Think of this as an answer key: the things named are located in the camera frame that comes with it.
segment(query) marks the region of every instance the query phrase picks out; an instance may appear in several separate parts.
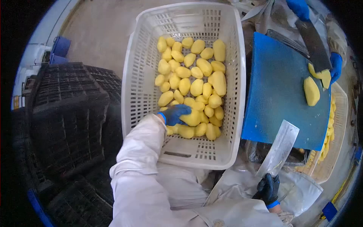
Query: knife blade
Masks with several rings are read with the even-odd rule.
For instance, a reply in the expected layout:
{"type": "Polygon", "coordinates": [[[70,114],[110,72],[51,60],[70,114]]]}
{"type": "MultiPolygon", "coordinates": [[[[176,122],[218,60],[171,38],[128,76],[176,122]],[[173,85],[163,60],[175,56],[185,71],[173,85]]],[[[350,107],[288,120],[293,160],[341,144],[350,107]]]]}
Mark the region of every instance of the knife blade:
{"type": "Polygon", "coordinates": [[[310,21],[301,20],[297,20],[295,25],[309,52],[309,60],[312,62],[315,72],[321,72],[324,69],[331,70],[329,56],[314,25],[310,21]]]}

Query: floor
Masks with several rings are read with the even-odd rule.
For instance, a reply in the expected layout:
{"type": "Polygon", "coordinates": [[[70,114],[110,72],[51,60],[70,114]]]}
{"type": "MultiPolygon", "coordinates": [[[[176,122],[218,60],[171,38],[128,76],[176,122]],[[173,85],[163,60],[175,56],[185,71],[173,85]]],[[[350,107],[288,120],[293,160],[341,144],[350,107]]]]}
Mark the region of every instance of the floor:
{"type": "MultiPolygon", "coordinates": [[[[71,62],[82,61],[92,65],[111,69],[122,78],[123,63],[129,35],[133,32],[135,18],[142,11],[161,5],[185,2],[185,0],[84,0],[69,20],[63,36],[72,40],[68,52],[71,62]]],[[[349,171],[353,151],[351,141],[354,128],[350,126],[352,84],[355,82],[355,70],[348,53],[348,62],[343,69],[338,84],[348,94],[349,111],[343,146],[330,179],[321,186],[323,193],[313,206],[293,220],[294,226],[311,226],[321,213],[322,208],[338,191],[349,171]]]]}

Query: hand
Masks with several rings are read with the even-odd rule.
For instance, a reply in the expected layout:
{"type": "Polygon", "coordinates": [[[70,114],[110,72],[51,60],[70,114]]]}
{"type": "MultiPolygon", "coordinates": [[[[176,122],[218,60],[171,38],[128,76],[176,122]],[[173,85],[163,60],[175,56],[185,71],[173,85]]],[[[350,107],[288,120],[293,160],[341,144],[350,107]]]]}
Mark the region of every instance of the hand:
{"type": "Polygon", "coordinates": [[[332,69],[330,71],[330,75],[331,75],[330,84],[332,84],[339,79],[339,77],[342,73],[343,59],[339,54],[333,52],[330,54],[330,62],[331,62],[331,66],[332,66],[332,69]]]}
{"type": "Polygon", "coordinates": [[[304,0],[286,0],[287,6],[302,21],[309,21],[309,7],[304,0]]]}
{"type": "Polygon", "coordinates": [[[164,120],[165,125],[174,126],[176,124],[187,125],[179,119],[181,115],[191,114],[192,109],[184,104],[174,105],[165,111],[158,112],[164,120]]]}
{"type": "Polygon", "coordinates": [[[267,209],[279,205],[277,200],[277,191],[280,186],[280,180],[278,175],[272,178],[271,174],[266,173],[265,178],[263,178],[257,185],[258,193],[261,199],[265,202],[267,209]]]}

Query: cutting board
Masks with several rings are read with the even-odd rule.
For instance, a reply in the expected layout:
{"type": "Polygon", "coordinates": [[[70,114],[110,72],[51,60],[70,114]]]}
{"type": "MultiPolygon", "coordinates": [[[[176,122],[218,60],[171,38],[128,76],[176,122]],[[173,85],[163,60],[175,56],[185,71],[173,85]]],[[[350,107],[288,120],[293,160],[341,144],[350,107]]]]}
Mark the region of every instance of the cutting board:
{"type": "Polygon", "coordinates": [[[320,100],[308,106],[303,81],[311,76],[308,60],[268,36],[254,33],[251,80],[242,139],[273,143],[282,120],[300,129],[295,148],[320,151],[328,126],[331,90],[313,77],[320,100]]]}

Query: potato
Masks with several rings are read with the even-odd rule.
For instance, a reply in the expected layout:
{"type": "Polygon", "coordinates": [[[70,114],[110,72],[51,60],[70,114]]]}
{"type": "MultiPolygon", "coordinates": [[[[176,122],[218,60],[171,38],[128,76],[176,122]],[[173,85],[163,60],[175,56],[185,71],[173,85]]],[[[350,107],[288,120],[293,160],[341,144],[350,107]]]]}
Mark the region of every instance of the potato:
{"type": "Polygon", "coordinates": [[[205,131],[207,130],[207,124],[206,123],[200,123],[195,127],[195,134],[194,136],[203,136],[205,135],[205,131]]]}
{"type": "Polygon", "coordinates": [[[215,109],[215,108],[217,108],[218,106],[222,105],[222,99],[221,99],[221,97],[219,97],[218,95],[213,94],[213,95],[211,95],[211,96],[209,97],[209,99],[208,99],[208,103],[209,103],[209,105],[210,105],[213,109],[215,109]]]}
{"type": "Polygon", "coordinates": [[[213,73],[213,88],[216,90],[219,96],[224,96],[227,92],[226,77],[223,72],[216,71],[213,73]]]}
{"type": "Polygon", "coordinates": [[[209,99],[209,96],[212,94],[212,85],[210,83],[203,84],[203,97],[205,99],[209,99]]]}
{"type": "Polygon", "coordinates": [[[177,61],[177,62],[183,62],[184,61],[184,55],[176,50],[171,51],[171,56],[177,61]]]}
{"type": "Polygon", "coordinates": [[[195,103],[194,98],[191,98],[191,97],[184,98],[184,102],[183,102],[184,105],[190,106],[192,108],[194,103],[195,103]]]}
{"type": "Polygon", "coordinates": [[[170,84],[169,84],[169,82],[164,82],[164,83],[160,86],[160,91],[161,91],[162,93],[169,91],[169,89],[170,89],[170,84]]]}
{"type": "Polygon", "coordinates": [[[206,116],[206,114],[203,111],[200,112],[200,122],[203,122],[206,124],[209,123],[209,118],[206,116]]]}
{"type": "Polygon", "coordinates": [[[193,54],[200,54],[205,48],[205,42],[203,40],[196,40],[192,47],[190,48],[190,52],[193,54]]]}
{"type": "Polygon", "coordinates": [[[166,50],[166,47],[167,47],[167,45],[166,45],[165,38],[160,36],[158,39],[158,44],[157,44],[158,51],[160,53],[163,53],[166,50]]]}
{"type": "Polygon", "coordinates": [[[184,96],[177,89],[174,91],[174,99],[180,104],[184,102],[184,96]]]}
{"type": "Polygon", "coordinates": [[[214,116],[218,120],[222,120],[224,118],[224,111],[223,111],[223,108],[221,106],[218,106],[217,108],[214,109],[214,116]]]}
{"type": "Polygon", "coordinates": [[[222,126],[222,121],[221,120],[218,120],[216,118],[216,116],[212,116],[209,118],[209,122],[212,123],[213,125],[215,126],[218,126],[218,127],[221,127],[222,126]]]}
{"type": "Polygon", "coordinates": [[[192,37],[187,37],[184,38],[181,43],[185,49],[190,49],[194,43],[194,40],[192,37]]]}
{"type": "Polygon", "coordinates": [[[170,47],[167,47],[166,50],[161,54],[161,58],[165,59],[167,62],[172,59],[170,47]]]}
{"type": "Polygon", "coordinates": [[[192,85],[190,86],[190,93],[193,96],[198,96],[201,95],[203,93],[203,80],[201,79],[196,79],[192,85]]]}
{"type": "Polygon", "coordinates": [[[190,72],[192,73],[192,76],[195,77],[195,78],[197,78],[197,79],[202,79],[203,78],[203,72],[198,67],[193,67],[190,70],[190,72]]]}
{"type": "Polygon", "coordinates": [[[194,136],[195,127],[189,127],[186,125],[180,125],[178,129],[179,135],[186,139],[190,139],[194,136]]]}
{"type": "Polygon", "coordinates": [[[168,75],[170,73],[170,65],[165,59],[161,59],[158,64],[158,72],[163,75],[168,75]]]}
{"type": "Polygon", "coordinates": [[[207,124],[207,130],[205,131],[205,135],[209,140],[215,140],[217,138],[216,132],[214,131],[214,125],[211,123],[207,124]]]}
{"type": "Polygon", "coordinates": [[[161,94],[158,100],[158,106],[163,107],[169,104],[169,102],[174,98],[174,93],[172,91],[167,91],[161,94]]]}
{"type": "Polygon", "coordinates": [[[167,37],[165,41],[166,41],[166,45],[169,47],[172,47],[173,44],[175,43],[175,40],[172,37],[167,37]]]}
{"type": "Polygon", "coordinates": [[[204,113],[207,115],[207,117],[212,117],[214,115],[214,109],[208,104],[204,108],[204,113]]]}
{"type": "Polygon", "coordinates": [[[182,95],[187,95],[190,89],[190,80],[189,78],[184,78],[179,82],[179,91],[182,95]]]}
{"type": "Polygon", "coordinates": [[[212,61],[211,66],[213,72],[221,71],[222,73],[226,73],[226,66],[222,62],[212,61]]]}
{"type": "Polygon", "coordinates": [[[192,109],[191,114],[181,115],[180,120],[184,121],[189,126],[197,126],[200,123],[200,113],[198,110],[192,109]]]}
{"type": "Polygon", "coordinates": [[[203,95],[197,96],[195,98],[195,101],[196,102],[202,102],[204,105],[207,105],[208,104],[208,99],[204,98],[203,95]]]}
{"type": "Polygon", "coordinates": [[[195,55],[195,54],[193,54],[193,53],[189,53],[189,54],[187,54],[185,57],[184,57],[184,64],[185,64],[185,67],[189,67],[189,66],[191,66],[193,63],[194,63],[194,61],[195,61],[195,58],[196,58],[197,56],[195,55]]]}
{"type": "Polygon", "coordinates": [[[204,76],[209,77],[211,75],[212,66],[207,60],[198,58],[197,66],[200,68],[200,70],[202,70],[204,76]]]}
{"type": "Polygon", "coordinates": [[[220,39],[213,43],[214,59],[216,61],[224,61],[226,59],[226,45],[220,39]]]}
{"type": "Polygon", "coordinates": [[[180,63],[177,62],[175,59],[171,59],[170,61],[168,61],[168,64],[170,65],[172,72],[175,72],[176,68],[178,68],[180,66],[180,63]]]}
{"type": "Polygon", "coordinates": [[[208,60],[210,59],[211,57],[213,57],[213,49],[210,48],[210,47],[207,47],[205,48],[201,53],[200,53],[200,57],[205,59],[205,60],[208,60]]]}
{"type": "Polygon", "coordinates": [[[192,74],[188,68],[185,68],[183,66],[179,66],[176,68],[175,73],[180,78],[189,78],[192,74]]]}
{"type": "Polygon", "coordinates": [[[156,78],[155,78],[155,85],[156,86],[161,86],[164,83],[165,77],[163,74],[159,74],[156,78]]]}
{"type": "Polygon", "coordinates": [[[182,52],[182,49],[183,49],[183,45],[181,42],[175,42],[173,44],[173,47],[171,48],[171,50],[175,50],[175,51],[179,51],[180,53],[182,52]]]}
{"type": "Polygon", "coordinates": [[[170,88],[177,89],[179,87],[180,77],[178,77],[175,73],[169,78],[170,88]]]}
{"type": "Polygon", "coordinates": [[[304,92],[307,104],[315,106],[320,99],[320,92],[317,84],[311,77],[304,80],[304,92]]]}
{"type": "Polygon", "coordinates": [[[195,110],[198,110],[198,111],[203,111],[204,108],[205,108],[205,105],[202,102],[195,102],[193,104],[192,108],[195,109],[195,110]]]}

